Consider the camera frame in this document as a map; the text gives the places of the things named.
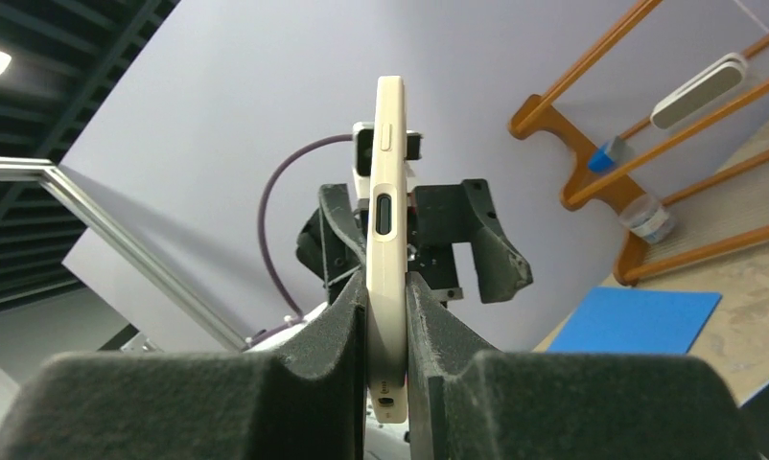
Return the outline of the black phone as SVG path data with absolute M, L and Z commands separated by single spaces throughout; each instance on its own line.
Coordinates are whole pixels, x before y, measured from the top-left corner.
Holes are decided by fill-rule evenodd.
M 382 424 L 408 417 L 406 274 L 407 154 L 405 85 L 378 79 L 375 104 L 365 282 L 367 385 Z

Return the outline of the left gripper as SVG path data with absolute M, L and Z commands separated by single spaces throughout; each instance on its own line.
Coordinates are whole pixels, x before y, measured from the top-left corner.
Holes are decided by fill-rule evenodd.
M 351 205 L 346 184 L 325 184 L 300 231 L 295 256 L 323 282 L 333 304 L 364 271 L 367 212 Z M 531 267 L 505 236 L 488 182 L 418 186 L 408 196 L 408 271 L 420 273 L 443 305 L 463 297 L 453 246 L 471 246 L 483 304 L 507 302 L 533 283 Z

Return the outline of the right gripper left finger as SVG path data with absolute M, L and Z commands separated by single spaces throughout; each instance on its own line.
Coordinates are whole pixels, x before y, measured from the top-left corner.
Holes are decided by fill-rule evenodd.
M 360 459 L 367 291 L 243 354 L 63 354 L 18 393 L 0 459 Z

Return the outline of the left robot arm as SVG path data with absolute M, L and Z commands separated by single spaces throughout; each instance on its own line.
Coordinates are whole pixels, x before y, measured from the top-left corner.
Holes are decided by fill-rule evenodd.
M 352 207 L 344 184 L 323 185 L 317 196 L 295 255 L 322 280 L 326 300 L 301 318 L 251 337 L 251 351 L 275 348 L 299 333 L 363 269 L 366 212 Z M 408 271 L 420 274 L 441 304 L 463 296 L 453 252 L 459 243 L 471 246 L 482 303 L 509 301 L 532 283 L 530 264 L 505 236 L 486 180 L 418 186 L 408 202 Z

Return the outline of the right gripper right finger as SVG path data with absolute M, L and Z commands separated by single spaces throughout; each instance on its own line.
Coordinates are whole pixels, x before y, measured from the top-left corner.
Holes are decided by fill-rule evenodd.
M 415 459 L 757 459 L 729 387 L 692 356 L 507 353 L 406 278 Z

